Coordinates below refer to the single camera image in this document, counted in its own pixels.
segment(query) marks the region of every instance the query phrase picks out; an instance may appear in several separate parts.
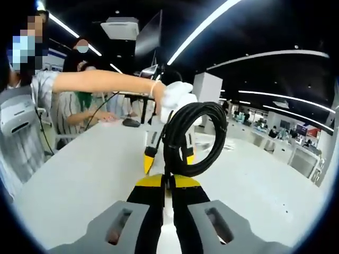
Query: monitor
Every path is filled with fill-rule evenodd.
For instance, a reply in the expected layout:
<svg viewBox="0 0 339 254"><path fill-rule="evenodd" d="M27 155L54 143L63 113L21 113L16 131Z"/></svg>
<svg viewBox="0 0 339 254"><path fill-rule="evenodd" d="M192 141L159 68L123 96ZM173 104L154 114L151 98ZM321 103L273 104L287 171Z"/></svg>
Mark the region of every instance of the monitor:
<svg viewBox="0 0 339 254"><path fill-rule="evenodd" d="M287 122L287 121L284 121L284 120L280 121L280 127L284 128L284 129L289 130L290 129L290 125L291 124L289 122Z"/></svg>
<svg viewBox="0 0 339 254"><path fill-rule="evenodd" d="M160 47L163 11L158 12L137 36L135 48L136 70L156 64L156 51Z"/></svg>
<svg viewBox="0 0 339 254"><path fill-rule="evenodd" d="M307 134L307 128L305 126L302 126L300 124L297 124L297 133L302 135L302 136L306 136Z"/></svg>

